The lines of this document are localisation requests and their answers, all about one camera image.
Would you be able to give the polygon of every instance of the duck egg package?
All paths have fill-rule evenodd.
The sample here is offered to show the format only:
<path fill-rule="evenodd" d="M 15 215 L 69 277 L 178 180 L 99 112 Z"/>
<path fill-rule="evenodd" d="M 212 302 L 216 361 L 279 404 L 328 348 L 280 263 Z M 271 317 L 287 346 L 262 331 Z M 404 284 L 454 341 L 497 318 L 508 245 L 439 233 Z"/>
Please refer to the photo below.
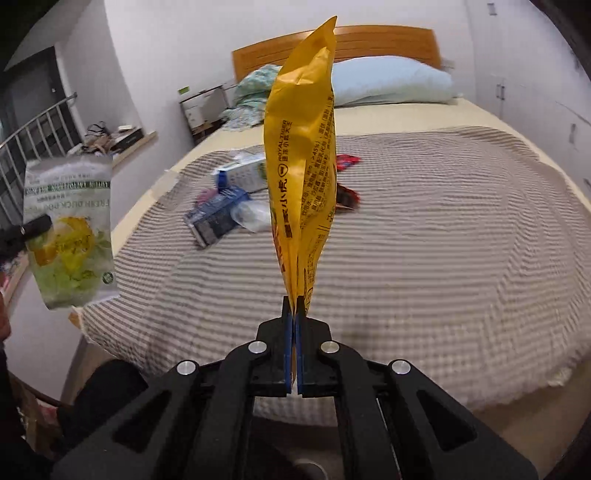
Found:
<path fill-rule="evenodd" d="M 29 264 L 49 309 L 118 296 L 111 250 L 110 157 L 27 163 L 23 222 L 43 213 L 52 227 L 27 242 Z"/>

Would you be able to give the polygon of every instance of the white pillow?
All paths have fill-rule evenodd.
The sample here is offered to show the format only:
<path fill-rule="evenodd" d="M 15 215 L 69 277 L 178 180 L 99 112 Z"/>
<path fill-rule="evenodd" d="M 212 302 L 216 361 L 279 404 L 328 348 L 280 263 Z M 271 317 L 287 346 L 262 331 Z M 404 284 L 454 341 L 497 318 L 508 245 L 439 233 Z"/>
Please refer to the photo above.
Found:
<path fill-rule="evenodd" d="M 406 57 L 359 57 L 335 63 L 335 106 L 369 103 L 445 103 L 454 98 L 451 75 Z"/>

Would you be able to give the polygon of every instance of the striped bedspread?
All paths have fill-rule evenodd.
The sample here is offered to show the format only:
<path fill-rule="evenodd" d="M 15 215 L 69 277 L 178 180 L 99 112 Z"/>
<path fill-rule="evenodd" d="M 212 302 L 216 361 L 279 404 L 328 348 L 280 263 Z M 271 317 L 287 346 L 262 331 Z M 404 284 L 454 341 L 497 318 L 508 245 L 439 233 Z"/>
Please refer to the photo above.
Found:
<path fill-rule="evenodd" d="M 309 312 L 334 339 L 409 359 L 469 407 L 535 390 L 588 353 L 591 219 L 520 140 L 466 127 L 339 137 L 337 151 L 362 159 L 339 173 L 361 207 L 335 217 Z M 199 250 L 183 223 L 229 160 L 215 152 L 183 171 L 116 257 L 121 297 L 83 312 L 90 340 L 149 374 L 223 358 L 281 312 L 270 232 L 236 228 Z M 255 406 L 304 424 L 333 424 L 333 410 L 295 394 Z"/>

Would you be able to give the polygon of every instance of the plastic packaging bag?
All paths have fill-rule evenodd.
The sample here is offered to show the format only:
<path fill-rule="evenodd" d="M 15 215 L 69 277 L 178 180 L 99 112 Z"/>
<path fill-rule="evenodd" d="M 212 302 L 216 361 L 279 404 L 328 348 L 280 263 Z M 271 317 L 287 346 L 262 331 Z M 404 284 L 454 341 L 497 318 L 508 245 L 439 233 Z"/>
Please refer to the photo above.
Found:
<path fill-rule="evenodd" d="M 335 215 L 336 143 L 330 77 L 336 17 L 309 35 L 280 70 L 265 113 L 273 240 L 294 312 L 310 305 L 316 265 Z"/>
<path fill-rule="evenodd" d="M 111 161 L 87 155 L 27 163 L 23 220 L 47 213 L 53 223 L 27 244 L 49 309 L 119 294 L 111 250 Z"/>

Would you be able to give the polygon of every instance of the metal bolt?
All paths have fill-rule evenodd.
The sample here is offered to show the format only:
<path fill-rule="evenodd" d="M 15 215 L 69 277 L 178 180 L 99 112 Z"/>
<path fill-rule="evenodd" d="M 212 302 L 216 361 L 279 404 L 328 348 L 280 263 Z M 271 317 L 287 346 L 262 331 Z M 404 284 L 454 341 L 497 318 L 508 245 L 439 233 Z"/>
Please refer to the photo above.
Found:
<path fill-rule="evenodd" d="M 320 350 L 322 350 L 324 353 L 336 353 L 339 351 L 339 344 L 337 342 L 324 342 L 322 345 L 320 345 Z"/>
<path fill-rule="evenodd" d="M 398 375 L 406 375 L 410 372 L 410 364 L 406 360 L 396 360 L 392 364 L 392 370 Z"/>
<path fill-rule="evenodd" d="M 251 342 L 250 345 L 248 345 L 248 350 L 251 353 L 263 353 L 265 350 L 267 350 L 267 344 L 265 342 L 256 340 L 255 342 Z"/>
<path fill-rule="evenodd" d="M 191 360 L 185 360 L 177 365 L 177 372 L 181 375 L 191 375 L 196 369 L 197 365 Z"/>

